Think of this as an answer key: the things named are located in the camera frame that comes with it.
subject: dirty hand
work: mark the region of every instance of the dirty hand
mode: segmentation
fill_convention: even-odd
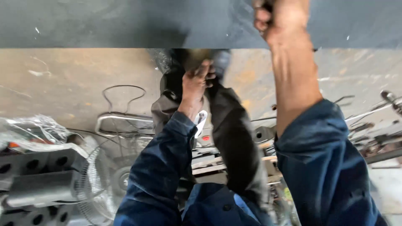
[[[263,7],[265,2],[273,2],[272,12]],[[296,39],[306,33],[308,9],[309,0],[255,0],[254,27],[269,45],[278,38]]]
[[[177,111],[194,121],[202,109],[205,89],[212,86],[208,80],[214,78],[211,60],[204,60],[198,68],[187,71],[183,76],[183,96]]]

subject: plastic wrap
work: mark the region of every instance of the plastic wrap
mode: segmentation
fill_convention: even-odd
[[[52,152],[64,149],[74,149],[83,157],[88,152],[74,143],[66,143],[67,137],[73,134],[52,118],[36,115],[27,118],[0,118],[0,148],[5,149],[10,143],[18,145],[22,153]]]

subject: blue sleeve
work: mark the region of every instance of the blue sleeve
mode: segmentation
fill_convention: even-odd
[[[322,100],[276,141],[278,168],[302,225],[383,225],[370,196],[367,165],[348,133],[339,107]]]
[[[190,141],[196,131],[189,118],[174,113],[131,167],[115,226],[181,224],[174,196],[181,175],[191,164]]]

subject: mounting hole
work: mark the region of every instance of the mounting hole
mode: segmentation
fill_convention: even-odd
[[[67,216],[68,216],[68,214],[67,214],[67,213],[64,213],[64,214],[60,217],[60,222],[66,221],[66,220],[67,220]]]
[[[37,159],[34,159],[34,160],[31,160],[31,161],[29,161],[28,163],[27,163],[27,168],[28,169],[36,169],[36,167],[38,167],[38,165],[39,165],[39,160],[37,160]]]
[[[58,159],[56,160],[56,165],[58,165],[58,166],[64,166],[64,164],[67,163],[67,160],[68,160],[68,158],[65,157],[65,156],[60,157],[60,158],[58,158]]]
[[[39,214],[32,220],[32,224],[39,225],[42,222],[42,220],[43,220],[43,215]]]
[[[6,172],[8,172],[9,170],[11,169],[11,164],[5,164],[5,165],[2,165],[1,167],[0,167],[0,173],[1,174],[3,174],[3,173],[6,173]]]

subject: shirt button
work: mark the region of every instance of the shirt button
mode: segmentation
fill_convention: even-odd
[[[232,205],[226,204],[226,205],[224,205],[224,207],[223,207],[222,209],[223,209],[224,211],[229,211],[229,210],[232,209]]]

